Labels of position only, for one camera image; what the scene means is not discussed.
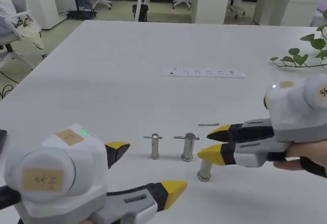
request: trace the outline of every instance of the metal pin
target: metal pin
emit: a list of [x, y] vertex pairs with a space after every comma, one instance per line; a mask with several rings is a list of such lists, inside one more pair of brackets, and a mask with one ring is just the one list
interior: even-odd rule
[[143, 136], [144, 139], [151, 139], [152, 142], [152, 152], [151, 158], [158, 159], [159, 158], [159, 140], [162, 139], [157, 133], [154, 133], [152, 136]]
[[200, 123], [199, 126], [219, 126], [219, 123]]
[[174, 139], [184, 139], [184, 152], [181, 155], [182, 159], [185, 162], [190, 162], [193, 159], [193, 147], [194, 141], [198, 141], [200, 138], [195, 136], [193, 133], [187, 133], [184, 137], [182, 136], [174, 136]]
[[198, 178], [202, 182], [208, 182], [211, 178], [211, 168], [213, 164], [207, 160], [202, 160], [200, 170], [198, 171]]

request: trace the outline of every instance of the trash bin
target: trash bin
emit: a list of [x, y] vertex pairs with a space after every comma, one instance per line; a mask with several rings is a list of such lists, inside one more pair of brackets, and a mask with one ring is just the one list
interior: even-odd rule
[[[132, 6], [134, 19], [135, 19], [135, 15], [136, 15], [136, 7], [137, 7], [137, 4]], [[148, 5], [141, 4], [141, 10], [139, 11], [138, 22], [147, 22], [148, 21], [148, 11], [149, 11]]]

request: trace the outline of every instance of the power strip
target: power strip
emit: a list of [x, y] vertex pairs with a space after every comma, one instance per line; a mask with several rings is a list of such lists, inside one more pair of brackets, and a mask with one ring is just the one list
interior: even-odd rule
[[211, 68], [165, 68], [162, 76], [170, 77], [220, 77], [220, 78], [245, 78], [243, 72], [233, 70], [218, 70]]

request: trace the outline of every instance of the plant stem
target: plant stem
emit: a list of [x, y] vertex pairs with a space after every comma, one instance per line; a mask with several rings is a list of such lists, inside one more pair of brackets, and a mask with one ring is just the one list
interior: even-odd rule
[[321, 31], [321, 35], [322, 35], [323, 38], [325, 38], [325, 40], [327, 40], [327, 38], [324, 36], [322, 31]]
[[[285, 63], [284, 63], [284, 65], [278, 65], [278, 64], [276, 64], [275, 63], [275, 61], [273, 61], [273, 63], [274, 63], [274, 65], [275, 66], [277, 66], [277, 67], [280, 67], [280, 68], [282, 68], [282, 67], [290, 67], [290, 68], [295, 68], [295, 66], [291, 66], [291, 65], [286, 65]], [[324, 67], [324, 66], [326, 66], [327, 65], [327, 63], [326, 64], [317, 64], [317, 65], [306, 65], [306, 66], [297, 66], [296, 68], [311, 68], [311, 67]]]

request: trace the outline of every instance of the white tabletop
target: white tabletop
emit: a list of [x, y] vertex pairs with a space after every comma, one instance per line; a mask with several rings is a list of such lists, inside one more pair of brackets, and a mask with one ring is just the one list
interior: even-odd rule
[[[128, 141], [130, 149], [108, 171], [108, 190], [181, 180], [188, 188], [168, 211], [149, 224], [325, 223], [327, 180], [306, 172], [213, 167], [202, 183], [201, 160], [181, 160], [182, 136], [201, 137], [199, 149], [215, 144], [213, 127], [266, 118], [268, 85], [304, 78], [321, 68], [280, 70], [269, 62], [290, 47], [311, 51], [299, 38], [312, 28], [86, 21], [0, 102], [0, 128], [8, 147], [34, 148], [49, 135], [78, 122], [104, 142]], [[170, 66], [243, 71], [245, 79], [162, 77]], [[160, 158], [150, 159], [152, 133], [163, 136]], [[16, 223], [14, 208], [0, 223]]]

